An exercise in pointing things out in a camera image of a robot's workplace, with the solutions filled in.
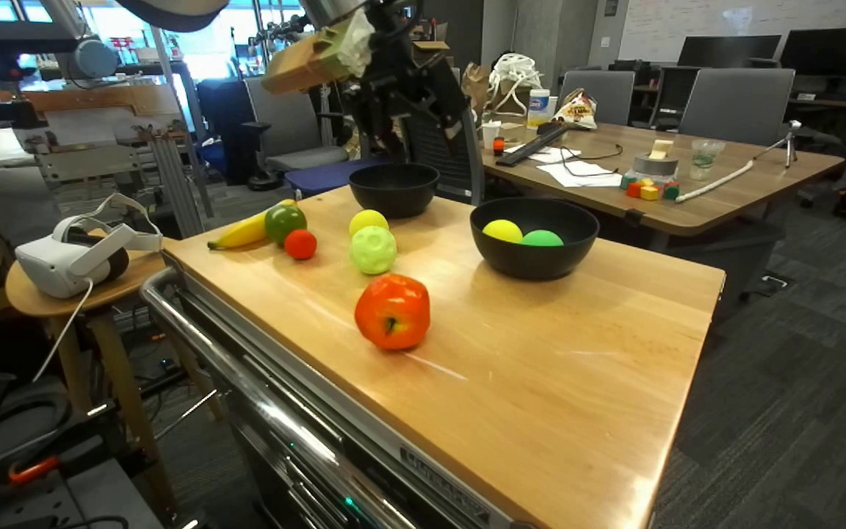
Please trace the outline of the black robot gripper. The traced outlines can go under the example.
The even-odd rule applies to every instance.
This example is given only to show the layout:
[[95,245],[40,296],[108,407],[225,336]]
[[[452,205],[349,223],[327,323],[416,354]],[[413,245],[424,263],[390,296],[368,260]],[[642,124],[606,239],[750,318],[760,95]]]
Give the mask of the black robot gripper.
[[369,64],[344,98],[362,149],[407,163],[462,160],[468,95],[449,47],[413,41],[397,17],[372,17],[369,28]]

